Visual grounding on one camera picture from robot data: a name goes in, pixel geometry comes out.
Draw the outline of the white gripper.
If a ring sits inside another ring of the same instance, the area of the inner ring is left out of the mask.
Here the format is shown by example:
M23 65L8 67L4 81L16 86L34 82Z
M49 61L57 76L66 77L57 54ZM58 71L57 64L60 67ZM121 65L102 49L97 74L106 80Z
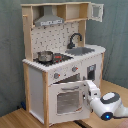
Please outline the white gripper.
M90 102L94 98L99 98L101 96L100 89L93 83L92 80L84 80L83 81L83 106L86 108L90 107Z

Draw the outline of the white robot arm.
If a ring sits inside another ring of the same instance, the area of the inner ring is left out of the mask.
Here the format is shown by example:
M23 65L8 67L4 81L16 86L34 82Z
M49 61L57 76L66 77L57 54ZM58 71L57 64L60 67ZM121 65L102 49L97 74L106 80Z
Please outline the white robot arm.
M128 107L123 105L118 93L109 92L101 95L100 89L91 80L85 80L84 85L87 88L89 107L99 118L104 121L111 118L128 118Z

